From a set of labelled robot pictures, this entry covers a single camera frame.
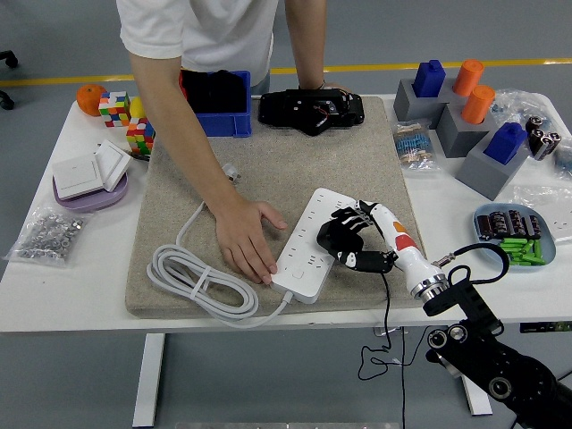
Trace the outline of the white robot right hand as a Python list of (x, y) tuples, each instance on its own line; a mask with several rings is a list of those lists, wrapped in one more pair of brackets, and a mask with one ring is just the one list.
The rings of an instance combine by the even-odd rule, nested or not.
[[(389, 249), (363, 250), (358, 233), (373, 225)], [(440, 268), (427, 261), (407, 229), (386, 206), (359, 200), (332, 214), (318, 234), (318, 243), (348, 268), (366, 273), (388, 273), (394, 266), (406, 275), (406, 287), (412, 296), (444, 279)]]

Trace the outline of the person's right hand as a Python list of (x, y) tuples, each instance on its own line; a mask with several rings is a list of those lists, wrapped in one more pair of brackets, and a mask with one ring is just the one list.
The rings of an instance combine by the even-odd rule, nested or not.
[(225, 262), (252, 282), (269, 285), (277, 273), (276, 260), (263, 233), (263, 220), (285, 230), (287, 223), (271, 205), (238, 197), (213, 210), (216, 237)]

